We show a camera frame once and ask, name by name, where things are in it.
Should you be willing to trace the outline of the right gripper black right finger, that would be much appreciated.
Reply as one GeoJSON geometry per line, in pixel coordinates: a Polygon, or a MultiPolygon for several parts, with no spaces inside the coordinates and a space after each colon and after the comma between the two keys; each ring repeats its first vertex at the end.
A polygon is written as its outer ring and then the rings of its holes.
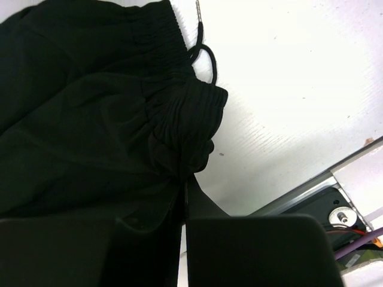
{"type": "Polygon", "coordinates": [[[323,227],[307,215],[229,216],[185,187],[190,286],[342,286],[323,227]]]}

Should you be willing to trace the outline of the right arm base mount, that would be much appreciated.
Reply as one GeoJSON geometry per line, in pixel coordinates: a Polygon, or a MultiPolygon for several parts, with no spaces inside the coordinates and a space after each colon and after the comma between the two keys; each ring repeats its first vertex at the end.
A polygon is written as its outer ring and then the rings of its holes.
{"type": "MultiPolygon", "coordinates": [[[[352,208],[351,203],[335,187],[323,189],[290,207],[284,213],[303,214],[315,218],[324,228],[335,252],[369,232],[366,224],[352,208]]],[[[381,258],[382,242],[373,239],[338,259],[337,264],[340,270],[346,270],[369,260],[381,258]]]]}

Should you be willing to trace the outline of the black trousers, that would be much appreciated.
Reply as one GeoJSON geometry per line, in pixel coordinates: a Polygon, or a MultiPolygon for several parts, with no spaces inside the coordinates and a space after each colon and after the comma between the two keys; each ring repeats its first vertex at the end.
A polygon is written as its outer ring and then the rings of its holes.
{"type": "Polygon", "coordinates": [[[1,215],[162,211],[203,170],[228,94],[199,80],[172,5],[44,1],[1,23],[1,215]]]}

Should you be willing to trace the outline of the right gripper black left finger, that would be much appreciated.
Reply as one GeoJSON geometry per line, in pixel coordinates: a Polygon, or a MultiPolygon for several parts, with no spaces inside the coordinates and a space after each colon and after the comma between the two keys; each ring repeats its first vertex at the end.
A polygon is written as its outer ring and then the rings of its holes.
{"type": "Polygon", "coordinates": [[[176,286],[182,191],[166,189],[126,218],[103,204],[1,217],[2,286],[176,286]]]}

